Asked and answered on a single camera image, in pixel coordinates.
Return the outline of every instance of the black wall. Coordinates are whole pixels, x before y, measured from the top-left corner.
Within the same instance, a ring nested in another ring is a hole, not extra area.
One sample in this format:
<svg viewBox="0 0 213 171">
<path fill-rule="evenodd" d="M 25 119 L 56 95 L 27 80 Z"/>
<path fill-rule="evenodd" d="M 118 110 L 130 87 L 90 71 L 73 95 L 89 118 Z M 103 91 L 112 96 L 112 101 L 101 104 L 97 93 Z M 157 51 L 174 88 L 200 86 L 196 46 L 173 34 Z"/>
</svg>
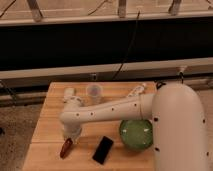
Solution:
<svg viewBox="0 0 213 171">
<path fill-rule="evenodd" d="M 122 61 L 135 21 L 0 28 L 0 70 Z M 140 21 L 128 62 L 213 56 L 213 18 Z"/>
</svg>

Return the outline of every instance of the speckled floor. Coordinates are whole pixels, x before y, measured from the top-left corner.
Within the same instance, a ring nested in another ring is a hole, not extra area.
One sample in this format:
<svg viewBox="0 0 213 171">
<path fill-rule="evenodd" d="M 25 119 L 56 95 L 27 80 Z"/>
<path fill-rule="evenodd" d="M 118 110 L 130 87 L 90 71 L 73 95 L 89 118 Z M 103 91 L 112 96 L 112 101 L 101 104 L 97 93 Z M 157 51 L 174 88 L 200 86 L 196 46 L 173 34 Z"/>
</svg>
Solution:
<svg viewBox="0 0 213 171">
<path fill-rule="evenodd" d="M 0 108 L 0 171 L 21 171 L 42 105 Z"/>
<path fill-rule="evenodd" d="M 213 90 L 198 91 L 207 119 L 211 170 L 213 170 Z M 42 105 L 0 108 L 0 171 L 20 171 Z"/>
</svg>

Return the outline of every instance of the black cable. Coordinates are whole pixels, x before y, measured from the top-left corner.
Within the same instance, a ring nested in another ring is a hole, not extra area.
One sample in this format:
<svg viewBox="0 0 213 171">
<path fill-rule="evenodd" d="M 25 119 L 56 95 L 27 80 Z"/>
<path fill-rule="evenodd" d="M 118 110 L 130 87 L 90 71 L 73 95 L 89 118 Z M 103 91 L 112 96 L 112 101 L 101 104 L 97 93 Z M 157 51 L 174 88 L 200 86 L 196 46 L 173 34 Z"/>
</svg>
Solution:
<svg viewBox="0 0 213 171">
<path fill-rule="evenodd" d="M 13 0 L 1 13 L 0 18 L 5 14 L 5 12 L 16 2 L 16 0 Z"/>
<path fill-rule="evenodd" d="M 132 34 L 132 39 L 129 43 L 129 46 L 128 46 L 128 49 L 127 49 L 127 52 L 126 52 L 126 55 L 124 56 L 124 59 L 119 67 L 119 69 L 116 71 L 116 73 L 113 75 L 112 77 L 112 80 L 115 80 L 115 78 L 118 76 L 118 74 L 120 73 L 121 69 L 123 68 L 123 65 L 124 63 L 127 61 L 128 57 L 129 57 L 129 54 L 132 50 L 132 47 L 135 43 L 135 38 L 136 38 L 136 33 L 137 33 L 137 29 L 138 29 L 138 21 L 139 21 L 139 18 L 140 18 L 140 11 L 138 12 L 138 15 L 137 15 L 137 18 L 136 18 L 136 23 L 135 23 L 135 29 L 133 31 L 133 34 Z"/>
<path fill-rule="evenodd" d="M 90 12 L 89 14 L 87 14 L 88 16 L 89 15 L 92 15 L 92 14 L 94 14 L 96 11 L 98 11 L 105 3 L 110 3 L 110 1 L 109 0 L 104 0 L 103 2 L 101 2 L 98 6 L 97 6 L 97 8 L 96 9 L 94 9 L 92 12 Z"/>
</svg>

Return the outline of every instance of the metal post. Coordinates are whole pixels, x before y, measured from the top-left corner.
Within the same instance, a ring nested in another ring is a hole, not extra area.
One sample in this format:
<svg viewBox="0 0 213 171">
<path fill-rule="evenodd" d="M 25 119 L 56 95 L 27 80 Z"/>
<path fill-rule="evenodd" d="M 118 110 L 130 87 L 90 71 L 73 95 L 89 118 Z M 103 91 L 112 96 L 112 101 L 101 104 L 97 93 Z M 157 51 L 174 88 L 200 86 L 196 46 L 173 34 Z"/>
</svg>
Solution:
<svg viewBox="0 0 213 171">
<path fill-rule="evenodd" d="M 169 7 L 169 13 L 171 15 L 177 15 L 180 9 L 180 4 L 182 0 L 173 0 L 171 6 Z"/>
<path fill-rule="evenodd" d="M 32 12 L 33 19 L 36 22 L 41 21 L 43 16 L 42 16 L 42 13 L 39 9 L 37 1 L 36 0 L 27 0 L 27 2 L 28 2 L 28 5 L 30 7 L 30 10 Z"/>
<path fill-rule="evenodd" d="M 126 17 L 126 1 L 127 0 L 119 0 L 118 4 L 118 16 L 120 18 Z"/>
</svg>

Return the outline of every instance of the green bowl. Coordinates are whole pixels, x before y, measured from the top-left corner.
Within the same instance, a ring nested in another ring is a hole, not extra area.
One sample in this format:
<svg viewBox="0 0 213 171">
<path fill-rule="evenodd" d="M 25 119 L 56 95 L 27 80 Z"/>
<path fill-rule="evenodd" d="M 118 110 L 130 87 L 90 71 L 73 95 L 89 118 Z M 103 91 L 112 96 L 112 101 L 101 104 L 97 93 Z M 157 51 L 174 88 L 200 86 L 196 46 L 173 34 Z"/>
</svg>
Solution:
<svg viewBox="0 0 213 171">
<path fill-rule="evenodd" d="M 149 120 L 122 121 L 119 132 L 122 142 L 132 150 L 145 150 L 153 144 L 152 124 Z"/>
</svg>

